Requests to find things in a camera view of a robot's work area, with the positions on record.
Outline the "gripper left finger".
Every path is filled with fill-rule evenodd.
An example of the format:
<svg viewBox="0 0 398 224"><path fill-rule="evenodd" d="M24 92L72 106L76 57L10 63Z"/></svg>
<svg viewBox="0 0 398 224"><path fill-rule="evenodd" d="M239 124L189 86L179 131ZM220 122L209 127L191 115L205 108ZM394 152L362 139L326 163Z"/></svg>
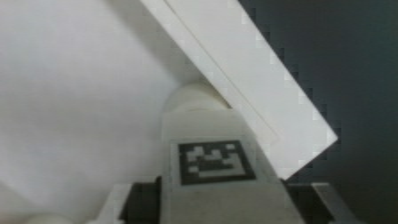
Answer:
<svg viewBox="0 0 398 224"><path fill-rule="evenodd" d="M111 187L86 224L159 224L161 177Z"/></svg>

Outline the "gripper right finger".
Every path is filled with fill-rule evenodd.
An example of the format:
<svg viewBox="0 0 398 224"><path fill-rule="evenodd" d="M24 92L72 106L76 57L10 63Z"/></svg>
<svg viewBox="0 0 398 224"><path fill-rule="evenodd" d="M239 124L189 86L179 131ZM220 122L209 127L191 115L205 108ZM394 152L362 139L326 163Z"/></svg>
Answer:
<svg viewBox="0 0 398 224"><path fill-rule="evenodd" d="M285 183L284 186L305 224L367 224L326 182Z"/></svg>

